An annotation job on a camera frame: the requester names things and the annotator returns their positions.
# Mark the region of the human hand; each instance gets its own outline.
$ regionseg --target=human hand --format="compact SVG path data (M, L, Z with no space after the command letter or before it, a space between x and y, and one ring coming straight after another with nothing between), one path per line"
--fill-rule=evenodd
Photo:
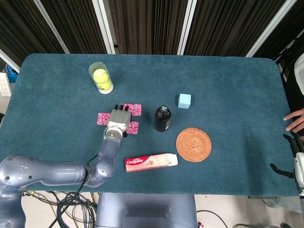
M292 130L293 132L297 133L298 131L304 128L304 108L295 111L293 113L290 113L289 115L285 116L283 119L289 120L295 116L299 116L299 118L293 121L290 125L288 125L286 127L286 130L287 131Z

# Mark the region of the woven coaster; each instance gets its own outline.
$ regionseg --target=woven coaster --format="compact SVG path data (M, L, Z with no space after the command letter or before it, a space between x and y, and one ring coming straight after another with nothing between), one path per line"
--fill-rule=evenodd
M190 162L205 160L211 153L211 140L201 129L190 127L183 130L176 139L180 156Z

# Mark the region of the robotic arm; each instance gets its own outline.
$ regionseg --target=robotic arm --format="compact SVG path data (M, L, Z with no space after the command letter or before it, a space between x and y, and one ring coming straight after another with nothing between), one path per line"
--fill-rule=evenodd
M120 140L126 136L131 119L128 107L116 105L104 131L98 153L99 162L92 168L80 162L42 161L29 155L17 154L0 163L0 228L23 228L25 214L21 197L26 186L41 182L44 185L81 184L96 188L114 173L114 162Z
M299 197L301 208L303 212L303 220L304 220L304 146L300 136L297 133L290 132L290 134L294 137L290 137L289 135L283 134L284 138L288 140L290 143L290 148L294 157L294 172L288 172L278 169L274 164L270 164L273 171L283 176L289 177L291 179L295 179Z

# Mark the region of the teal tablecloth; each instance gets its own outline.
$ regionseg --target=teal tablecloth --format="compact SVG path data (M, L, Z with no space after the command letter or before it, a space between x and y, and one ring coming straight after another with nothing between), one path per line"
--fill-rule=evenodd
M98 92L88 68L107 65L114 84ZM179 93L191 94L189 109L179 109ZM0 159L25 153L43 160L86 163L99 150L104 126L98 112L115 104L140 103L138 135L124 138L114 176L83 191L202 193L260 196L297 195L293 180L269 164L291 171L293 158L283 117L289 113L280 75L269 59L153 55L33 54L26 58L0 128ZM153 128L160 105L172 111L168 131ZM211 155L191 163L179 155L174 167L126 173L124 159L176 153L175 140L187 127L211 138ZM31 190L75 191L78 186Z

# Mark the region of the power outlet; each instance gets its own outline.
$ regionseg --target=power outlet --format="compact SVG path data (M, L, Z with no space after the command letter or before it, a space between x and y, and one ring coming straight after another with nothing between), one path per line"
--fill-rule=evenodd
M0 73L0 93L2 96L11 96L10 82L6 73Z

